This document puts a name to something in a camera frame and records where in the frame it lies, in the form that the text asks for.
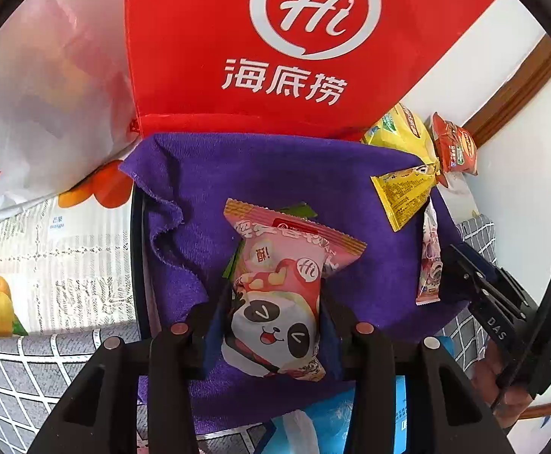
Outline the person's right hand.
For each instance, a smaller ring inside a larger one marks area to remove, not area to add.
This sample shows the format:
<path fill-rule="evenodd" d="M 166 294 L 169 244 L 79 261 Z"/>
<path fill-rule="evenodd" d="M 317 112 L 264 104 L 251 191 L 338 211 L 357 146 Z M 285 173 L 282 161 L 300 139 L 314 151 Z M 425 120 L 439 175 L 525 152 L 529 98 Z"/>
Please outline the person's right hand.
<path fill-rule="evenodd" d="M 502 355 L 496 343 L 488 341 L 485 357 L 473 367 L 472 384 L 483 401 L 491 406 L 499 399 L 493 415 L 503 429 L 511 428 L 531 405 L 533 398 L 522 386 L 510 386 L 502 395 L 496 379 L 504 368 Z"/>

